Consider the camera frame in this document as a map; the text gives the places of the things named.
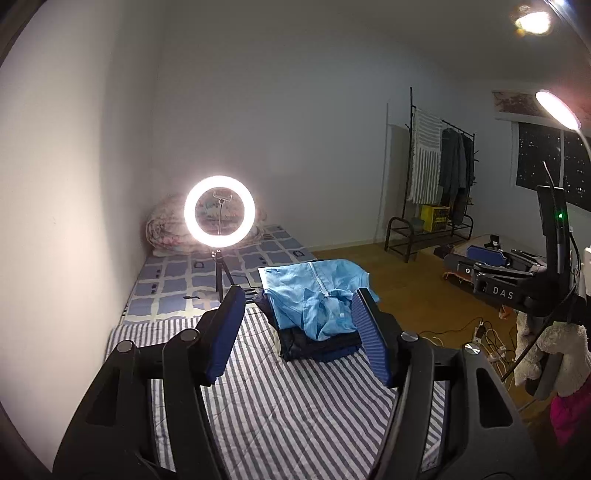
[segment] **ribbed blue pad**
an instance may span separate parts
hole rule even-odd
[[[240,288],[235,296],[229,313],[225,318],[219,318],[218,314],[214,318],[214,322],[222,322],[217,331],[216,339],[212,343],[210,351],[211,362],[207,369],[207,379],[214,383],[217,377],[221,377],[223,371],[226,369],[230,352],[236,341],[236,335],[240,329],[242,319],[244,318],[244,309],[246,305],[246,295],[244,290]]]
[[[477,245],[469,246],[466,255],[470,260],[482,262],[491,267],[504,267],[507,264],[506,258],[498,250],[490,250]]]
[[[372,318],[372,315],[365,307],[358,292],[353,295],[351,304],[353,323],[357,327],[365,354],[369,359],[369,365],[374,375],[386,387],[390,387],[392,373],[388,365],[388,350],[382,339],[382,335]]]

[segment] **bed sheet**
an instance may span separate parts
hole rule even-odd
[[[245,290],[261,287],[259,267],[288,265],[315,260],[302,244],[281,225],[267,225],[259,244],[222,249],[234,282]],[[224,288],[230,284],[222,275]],[[191,318],[219,305],[215,262],[211,255],[195,253],[149,257],[134,285],[121,323]],[[254,291],[247,291],[247,300]]]
[[[198,319],[121,325],[107,354],[124,339],[138,346],[166,342]],[[423,469],[437,462],[444,388],[434,385]],[[277,358],[269,324],[256,306],[246,309],[224,374],[202,393],[232,480],[364,479],[396,401],[395,390],[374,377],[363,351],[325,364]],[[152,381],[152,398],[160,462],[174,470],[161,380]]]

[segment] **ceiling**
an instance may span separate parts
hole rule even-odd
[[[459,78],[591,85],[589,52],[558,17],[548,36],[517,35],[510,14],[518,0],[326,1]]]

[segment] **light blue garment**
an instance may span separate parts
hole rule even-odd
[[[369,288],[369,274],[360,266],[325,260],[259,268],[259,273],[280,330],[296,326],[313,340],[357,331],[351,300],[358,288]]]

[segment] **white striped towel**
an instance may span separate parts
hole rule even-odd
[[[441,119],[416,109],[413,115],[412,178],[408,200],[413,203],[437,203],[441,170]]]

